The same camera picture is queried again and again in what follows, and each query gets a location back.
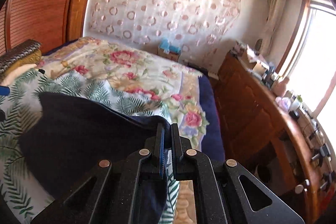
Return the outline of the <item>navy blue printed t-shirt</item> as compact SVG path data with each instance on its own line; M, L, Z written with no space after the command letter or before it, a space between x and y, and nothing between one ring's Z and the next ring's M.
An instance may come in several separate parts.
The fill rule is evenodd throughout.
M43 92L42 117L19 138L28 169L54 198L34 223L158 223L167 173L155 179L154 143L165 118L131 117L100 103Z

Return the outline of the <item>navy blue blanket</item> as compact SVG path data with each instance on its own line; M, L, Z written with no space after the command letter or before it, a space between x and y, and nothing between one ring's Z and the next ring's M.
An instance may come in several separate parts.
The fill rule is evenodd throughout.
M225 152L221 136L221 126L215 104L214 91L207 76L199 77L199 103L205 112L206 134L201 141L201 151L211 160L224 162Z

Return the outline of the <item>floral quilt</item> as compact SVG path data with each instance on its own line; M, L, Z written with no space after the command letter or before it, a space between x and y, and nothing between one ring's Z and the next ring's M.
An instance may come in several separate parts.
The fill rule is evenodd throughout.
M43 56L46 75L126 115L160 115L201 150L206 134L199 77L192 67L106 40L84 37Z

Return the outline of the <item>long wooden sideboard cabinet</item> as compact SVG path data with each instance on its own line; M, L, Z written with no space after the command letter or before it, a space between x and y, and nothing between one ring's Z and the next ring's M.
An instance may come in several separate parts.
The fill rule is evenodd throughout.
M226 157L238 161L306 223L323 215L335 193L332 147L305 114L293 119L272 92L228 52L215 100Z

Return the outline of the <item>box with blue bag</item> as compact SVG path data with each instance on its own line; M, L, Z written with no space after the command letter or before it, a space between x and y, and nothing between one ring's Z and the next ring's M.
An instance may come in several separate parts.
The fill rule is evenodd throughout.
M166 38L161 40L157 50L158 56L175 62L178 62L181 53L181 48L173 46Z

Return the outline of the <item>palm-leaf print bedsheet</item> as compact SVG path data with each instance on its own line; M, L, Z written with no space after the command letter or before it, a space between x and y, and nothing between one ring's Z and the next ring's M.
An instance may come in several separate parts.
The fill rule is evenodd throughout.
M102 160L118 162L163 127L166 105L116 90L77 72L51 79L23 73L1 96L1 196L19 223L30 223Z

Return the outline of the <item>pink bottle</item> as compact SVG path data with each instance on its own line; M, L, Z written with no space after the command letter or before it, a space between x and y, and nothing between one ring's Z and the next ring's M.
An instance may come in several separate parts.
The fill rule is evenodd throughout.
M277 97L283 97L287 91L287 84L289 82L289 77L283 78L281 81L277 82L273 87L272 91Z

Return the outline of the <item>open cardboard box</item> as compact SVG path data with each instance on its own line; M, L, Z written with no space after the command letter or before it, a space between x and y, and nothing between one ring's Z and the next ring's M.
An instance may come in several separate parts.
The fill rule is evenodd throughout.
M262 57L262 55L257 56L254 50L250 47L247 47L244 50L240 59L248 69L261 76L269 70L269 65L264 60L264 57Z

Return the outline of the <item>circle-patterned sheer curtain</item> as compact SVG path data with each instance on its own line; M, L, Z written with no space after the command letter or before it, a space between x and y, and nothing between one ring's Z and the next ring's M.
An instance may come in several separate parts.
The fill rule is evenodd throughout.
M181 59L208 69L221 64L224 36L241 0L89 0L85 31L146 51L162 41Z

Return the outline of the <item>white tied window curtain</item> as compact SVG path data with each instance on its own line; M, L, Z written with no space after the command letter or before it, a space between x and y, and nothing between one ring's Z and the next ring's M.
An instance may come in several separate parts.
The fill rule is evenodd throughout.
M262 31L261 54L266 57L271 49L272 36L280 24L286 0L271 0L268 18Z

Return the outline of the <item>window with wooden frame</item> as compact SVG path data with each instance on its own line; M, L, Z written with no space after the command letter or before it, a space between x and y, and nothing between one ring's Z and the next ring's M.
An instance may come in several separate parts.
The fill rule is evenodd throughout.
M280 65L280 75L289 78L289 91L325 131L334 131L335 8L329 0L302 0Z

